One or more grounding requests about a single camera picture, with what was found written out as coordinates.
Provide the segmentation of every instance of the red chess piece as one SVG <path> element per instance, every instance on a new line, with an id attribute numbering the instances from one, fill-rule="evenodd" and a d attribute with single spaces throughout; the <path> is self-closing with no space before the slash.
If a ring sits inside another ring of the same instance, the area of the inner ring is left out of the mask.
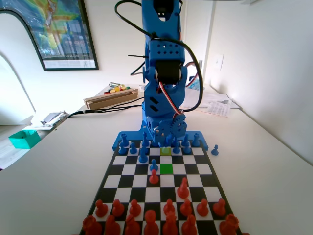
<path id="1" fill-rule="evenodd" d="M 187 221 L 182 224 L 182 235 L 197 235 L 195 223 L 196 218 L 192 214 L 189 215 Z"/>
<path id="2" fill-rule="evenodd" d="M 145 213 L 145 220 L 147 222 L 144 235 L 158 235 L 158 226 L 156 224 L 156 213 L 154 210 L 147 210 Z"/>
<path id="3" fill-rule="evenodd" d="M 225 210 L 225 200 L 220 198 L 219 202 L 213 204 L 213 211 L 219 217 L 224 217 L 226 214 Z"/>
<path id="4" fill-rule="evenodd" d="M 189 196 L 189 190 L 187 188 L 187 178 L 184 177 L 181 181 L 180 187 L 177 189 L 177 194 L 181 199 L 185 199 Z"/>
<path id="5" fill-rule="evenodd" d="M 125 206 L 119 202 L 118 199 L 113 201 L 113 215 L 115 217 L 120 217 L 124 213 Z"/>
<path id="6" fill-rule="evenodd" d="M 137 217 L 141 212 L 141 206 L 137 203 L 136 199 L 131 201 L 131 208 L 129 209 L 129 213 L 132 214 L 134 217 Z"/>
<path id="7" fill-rule="evenodd" d="M 121 232 L 121 227 L 116 223 L 113 215 L 109 215 L 106 221 L 106 227 L 104 230 L 104 235 L 119 235 Z"/>
<path id="8" fill-rule="evenodd" d="M 177 235 L 178 228 L 176 226 L 176 216 L 174 212 L 168 212 L 166 215 L 166 223 L 163 226 L 163 235 Z"/>
<path id="9" fill-rule="evenodd" d="M 185 199 L 184 203 L 181 204 L 180 208 L 180 213 L 183 215 L 183 216 L 188 216 L 191 214 L 192 212 L 192 209 L 191 209 L 191 205 L 190 205 L 190 201 L 188 198 Z"/>
<path id="10" fill-rule="evenodd" d="M 171 199 L 167 199 L 163 211 L 165 215 L 170 211 L 175 213 L 175 207 L 173 206 L 173 201 Z"/>
<path id="11" fill-rule="evenodd" d="M 226 216 L 226 221 L 220 223 L 221 235 L 236 235 L 238 227 L 238 219 L 233 214 L 229 214 Z"/>
<path id="12" fill-rule="evenodd" d="M 209 208 L 207 207 L 207 200 L 205 198 L 202 199 L 201 202 L 197 205 L 197 212 L 203 217 L 209 214 Z"/>
<path id="13" fill-rule="evenodd" d="M 134 216 L 130 214 L 126 219 L 125 235 L 139 235 L 140 226 L 135 221 Z"/>
<path id="14" fill-rule="evenodd" d="M 90 215 L 83 221 L 83 230 L 85 235 L 101 235 L 101 224 L 96 222 L 96 219 Z"/>
<path id="15" fill-rule="evenodd" d="M 158 176 L 157 176 L 156 170 L 151 171 L 151 176 L 149 177 L 149 182 L 153 185 L 158 183 Z"/>
<path id="16" fill-rule="evenodd" d="M 108 205 L 103 203 L 101 199 L 96 201 L 96 216 L 98 217 L 103 217 L 107 214 L 108 212 Z"/>

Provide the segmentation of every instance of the green square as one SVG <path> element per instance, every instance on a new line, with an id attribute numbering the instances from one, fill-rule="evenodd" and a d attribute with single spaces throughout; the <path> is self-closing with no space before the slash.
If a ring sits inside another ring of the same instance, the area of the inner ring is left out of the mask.
<path id="1" fill-rule="evenodd" d="M 171 156 L 171 148 L 170 147 L 163 147 L 161 148 L 161 156 Z"/>
<path id="2" fill-rule="evenodd" d="M 161 164 L 161 175 L 171 175 L 173 174 L 173 165 L 172 164 Z"/>

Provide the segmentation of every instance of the white table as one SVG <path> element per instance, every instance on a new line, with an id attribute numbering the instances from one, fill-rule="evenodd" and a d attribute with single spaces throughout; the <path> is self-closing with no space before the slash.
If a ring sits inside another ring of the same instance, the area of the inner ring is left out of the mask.
<path id="1" fill-rule="evenodd" d="M 238 109 L 230 117 L 186 114 L 202 130 L 243 232 L 312 234 L 313 168 Z M 1 235 L 80 232 L 122 130 L 137 130 L 141 108 L 77 115 L 0 172 Z"/>

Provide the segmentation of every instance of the blue plastic part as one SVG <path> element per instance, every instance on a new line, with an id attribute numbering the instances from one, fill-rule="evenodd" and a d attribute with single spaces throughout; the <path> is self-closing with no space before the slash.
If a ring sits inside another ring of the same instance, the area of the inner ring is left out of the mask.
<path id="1" fill-rule="evenodd" d="M 211 153 L 214 155 L 214 156 L 217 156 L 219 154 L 219 152 L 217 151 L 217 149 L 219 148 L 219 146 L 216 144 L 214 145 L 214 149 L 212 149 Z"/>

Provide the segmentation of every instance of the floor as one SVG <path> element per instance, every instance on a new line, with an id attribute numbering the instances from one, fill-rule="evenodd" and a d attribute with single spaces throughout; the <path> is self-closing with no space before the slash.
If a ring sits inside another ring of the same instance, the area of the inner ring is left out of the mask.
<path id="1" fill-rule="evenodd" d="M 15 148 L 8 138 L 25 127 L 24 125 L 0 125 L 0 169 L 7 168 L 29 151 L 29 149 Z"/>

